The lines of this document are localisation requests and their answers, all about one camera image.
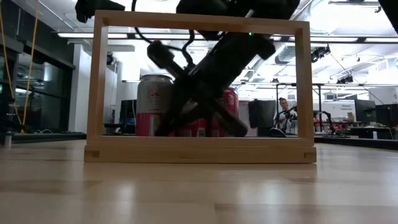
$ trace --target ceiling light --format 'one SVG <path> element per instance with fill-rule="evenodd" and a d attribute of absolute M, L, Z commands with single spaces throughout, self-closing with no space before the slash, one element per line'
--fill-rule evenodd
<path fill-rule="evenodd" d="M 356 37 L 311 37 L 311 42 L 356 42 Z"/>
<path fill-rule="evenodd" d="M 80 38 L 80 39 L 92 39 L 94 34 L 91 33 L 58 33 L 59 37 L 63 38 Z M 125 39 L 127 34 L 108 34 L 109 39 Z"/>
<path fill-rule="evenodd" d="M 385 38 L 366 38 L 365 42 L 381 42 L 381 43 L 394 43 L 398 42 L 398 37 L 385 37 Z"/>
<path fill-rule="evenodd" d="M 143 34 L 145 38 L 148 39 L 182 39 L 188 40 L 189 34 Z M 195 40 L 204 40 L 202 35 L 196 34 Z"/>
<path fill-rule="evenodd" d="M 274 41 L 280 41 L 281 38 L 282 38 L 282 37 L 276 37 L 276 36 L 270 37 L 270 39 L 271 39 L 271 40 L 274 40 Z"/>

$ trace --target light wood floor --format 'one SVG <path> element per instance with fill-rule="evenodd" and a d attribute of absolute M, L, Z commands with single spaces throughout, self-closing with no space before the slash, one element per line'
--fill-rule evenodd
<path fill-rule="evenodd" d="M 398 152 L 319 144 L 318 164 L 84 164 L 84 144 L 0 149 L 0 223 L 398 223 Z"/>

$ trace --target soda can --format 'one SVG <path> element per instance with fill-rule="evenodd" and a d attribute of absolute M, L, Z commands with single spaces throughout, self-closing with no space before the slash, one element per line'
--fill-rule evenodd
<path fill-rule="evenodd" d="M 236 117 L 239 116 L 239 97 L 234 88 L 224 90 L 224 95 L 218 102 Z M 210 134 L 211 137 L 215 138 L 232 137 L 224 130 L 216 118 L 211 119 Z"/>
<path fill-rule="evenodd" d="M 178 131 L 178 137 L 206 137 L 206 125 L 205 119 L 198 119 L 194 122 L 186 124 Z"/>
<path fill-rule="evenodd" d="M 182 113 L 188 113 L 196 105 L 196 102 L 189 100 L 183 107 Z M 178 137 L 206 137 L 206 127 L 207 121 L 205 119 L 198 119 L 180 128 L 176 134 Z"/>
<path fill-rule="evenodd" d="M 168 75 L 144 75 L 137 91 L 137 136 L 155 136 L 169 109 L 172 79 Z"/>

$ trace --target computer monitor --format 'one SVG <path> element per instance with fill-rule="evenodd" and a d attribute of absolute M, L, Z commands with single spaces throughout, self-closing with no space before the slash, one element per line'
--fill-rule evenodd
<path fill-rule="evenodd" d="M 251 128 L 271 128 L 274 125 L 275 100 L 254 100 L 249 102 Z"/>
<path fill-rule="evenodd" d="M 137 113 L 137 100 L 122 100 L 119 123 L 135 124 L 134 113 Z"/>
<path fill-rule="evenodd" d="M 355 100 L 356 121 L 376 122 L 376 104 L 371 100 Z"/>
<path fill-rule="evenodd" d="M 398 126 L 398 104 L 393 105 L 377 105 L 376 106 L 377 122 L 387 127 Z"/>

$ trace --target rectangular wooden frame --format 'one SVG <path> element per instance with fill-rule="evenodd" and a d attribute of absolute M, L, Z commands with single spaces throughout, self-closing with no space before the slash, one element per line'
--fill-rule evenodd
<path fill-rule="evenodd" d="M 162 138 L 103 136 L 108 27 L 222 30 L 295 36 L 298 138 Z M 187 14 L 96 11 L 85 162 L 311 163 L 312 68 L 308 22 Z"/>

